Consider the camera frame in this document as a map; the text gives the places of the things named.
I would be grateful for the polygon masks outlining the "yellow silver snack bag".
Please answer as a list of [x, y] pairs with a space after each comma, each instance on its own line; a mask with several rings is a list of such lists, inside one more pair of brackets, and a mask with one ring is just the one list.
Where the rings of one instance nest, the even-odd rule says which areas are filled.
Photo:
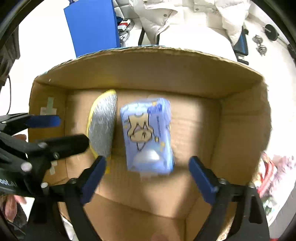
[[105, 173], [110, 173], [113, 136], [117, 117], [117, 93], [114, 89], [102, 93], [93, 102], [87, 122], [86, 136], [95, 158], [104, 156], [107, 161]]

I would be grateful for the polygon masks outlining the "dark green snack bag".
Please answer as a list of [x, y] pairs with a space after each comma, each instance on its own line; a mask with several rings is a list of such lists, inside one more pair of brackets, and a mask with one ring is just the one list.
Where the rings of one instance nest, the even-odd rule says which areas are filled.
[[270, 195], [262, 197], [262, 205], [266, 216], [268, 216], [276, 206], [274, 198]]

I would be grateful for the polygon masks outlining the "blue flat board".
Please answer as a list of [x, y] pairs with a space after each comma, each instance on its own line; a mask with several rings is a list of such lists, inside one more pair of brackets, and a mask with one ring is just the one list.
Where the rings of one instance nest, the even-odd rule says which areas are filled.
[[71, 1], [64, 13], [76, 57], [120, 47], [113, 1]]

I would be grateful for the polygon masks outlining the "small chrome dumbbell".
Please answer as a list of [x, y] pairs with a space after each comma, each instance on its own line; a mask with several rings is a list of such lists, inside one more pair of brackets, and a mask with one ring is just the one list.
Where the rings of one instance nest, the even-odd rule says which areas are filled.
[[264, 46], [263, 43], [263, 39], [262, 37], [260, 37], [259, 35], [255, 35], [252, 40], [257, 44], [257, 52], [261, 55], [261, 56], [265, 56], [267, 53], [267, 48], [266, 46]]

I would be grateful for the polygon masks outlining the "brown cardboard box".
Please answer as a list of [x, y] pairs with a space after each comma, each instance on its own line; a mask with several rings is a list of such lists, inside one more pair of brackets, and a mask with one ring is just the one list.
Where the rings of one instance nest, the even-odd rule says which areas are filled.
[[48, 99], [60, 116], [56, 128], [29, 130], [31, 142], [86, 133], [95, 99], [117, 93], [119, 108], [163, 97], [171, 119], [161, 130], [158, 113], [116, 114], [108, 171], [85, 211], [104, 240], [193, 240], [210, 205], [188, 163], [197, 156], [218, 177], [246, 184], [257, 169], [270, 131], [264, 78], [250, 67], [196, 51], [133, 47], [88, 54], [35, 78], [30, 113]]

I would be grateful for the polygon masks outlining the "beige sofa chair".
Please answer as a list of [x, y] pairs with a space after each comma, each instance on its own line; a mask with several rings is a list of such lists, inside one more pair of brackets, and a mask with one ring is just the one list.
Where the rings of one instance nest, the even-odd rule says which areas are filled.
[[194, 50], [236, 61], [226, 30], [206, 14], [178, 13], [162, 27], [143, 17], [140, 20], [152, 45]]

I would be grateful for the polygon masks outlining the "blue tissue pack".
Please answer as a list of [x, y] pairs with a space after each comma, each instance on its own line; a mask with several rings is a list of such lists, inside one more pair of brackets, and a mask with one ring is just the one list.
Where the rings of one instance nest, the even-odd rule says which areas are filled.
[[174, 169], [171, 105], [165, 98], [135, 101], [120, 109], [129, 171], [165, 175]]

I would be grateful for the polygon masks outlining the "red noodle packet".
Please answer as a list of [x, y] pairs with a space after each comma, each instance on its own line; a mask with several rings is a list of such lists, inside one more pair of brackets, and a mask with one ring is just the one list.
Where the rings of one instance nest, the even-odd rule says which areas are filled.
[[258, 163], [257, 175], [254, 178], [254, 184], [260, 198], [267, 194], [277, 172], [278, 169], [272, 159], [263, 152]]

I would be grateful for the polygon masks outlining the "black barbell weight plate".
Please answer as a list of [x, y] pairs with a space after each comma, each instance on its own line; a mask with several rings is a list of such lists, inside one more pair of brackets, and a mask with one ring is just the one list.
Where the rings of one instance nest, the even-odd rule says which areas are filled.
[[279, 37], [278, 31], [271, 24], [267, 24], [264, 26], [264, 33], [271, 41], [276, 41]]

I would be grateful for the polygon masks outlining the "blue black exercise bench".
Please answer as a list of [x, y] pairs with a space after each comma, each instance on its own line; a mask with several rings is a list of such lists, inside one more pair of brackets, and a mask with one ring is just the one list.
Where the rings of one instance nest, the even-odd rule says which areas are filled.
[[249, 31], [243, 26], [238, 42], [233, 46], [233, 51], [237, 61], [245, 65], [249, 65], [249, 62], [244, 59], [244, 57], [248, 56], [249, 53], [246, 39], [246, 35], [248, 35], [248, 33]]

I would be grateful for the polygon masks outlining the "white puffy jacket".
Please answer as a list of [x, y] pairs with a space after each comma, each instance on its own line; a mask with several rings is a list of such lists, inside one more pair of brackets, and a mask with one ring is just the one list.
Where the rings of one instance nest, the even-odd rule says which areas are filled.
[[152, 44], [170, 25], [224, 30], [234, 46], [248, 16], [250, 1], [129, 1]]

